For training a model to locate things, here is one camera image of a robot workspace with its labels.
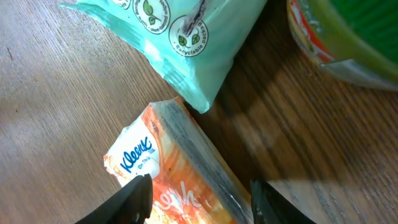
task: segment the white circular label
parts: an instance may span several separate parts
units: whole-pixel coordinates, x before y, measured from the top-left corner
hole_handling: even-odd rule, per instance
[[[205,49],[208,42],[208,30],[203,21],[199,21],[193,28],[191,34],[186,36],[182,32],[184,21],[188,19],[187,16],[182,16],[176,19],[170,26],[169,40],[180,55],[184,57],[193,57]]]
[[[130,6],[131,0],[112,0],[115,4],[122,7],[123,9],[128,9]]]
[[[170,23],[166,0],[133,0],[132,8],[142,25],[153,34],[163,33]]]

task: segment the can lid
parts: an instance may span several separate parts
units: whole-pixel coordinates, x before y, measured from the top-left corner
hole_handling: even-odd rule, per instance
[[[398,64],[397,0],[331,0],[330,3],[361,39]]]

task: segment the wooden surface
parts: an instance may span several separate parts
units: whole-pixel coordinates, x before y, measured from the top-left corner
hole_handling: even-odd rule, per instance
[[[73,223],[115,191],[102,156],[175,97],[143,55],[58,1],[0,2],[0,223]],[[321,74],[271,0],[195,119],[247,187],[317,223],[398,223],[398,95]]]

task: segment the wood grain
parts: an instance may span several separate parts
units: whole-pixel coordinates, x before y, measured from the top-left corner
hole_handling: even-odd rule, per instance
[[[73,223],[119,189],[102,155],[173,98],[143,55],[60,1],[1,1],[0,223]],[[206,114],[248,187],[263,178],[317,223],[398,223],[398,96],[310,64],[270,0]]]

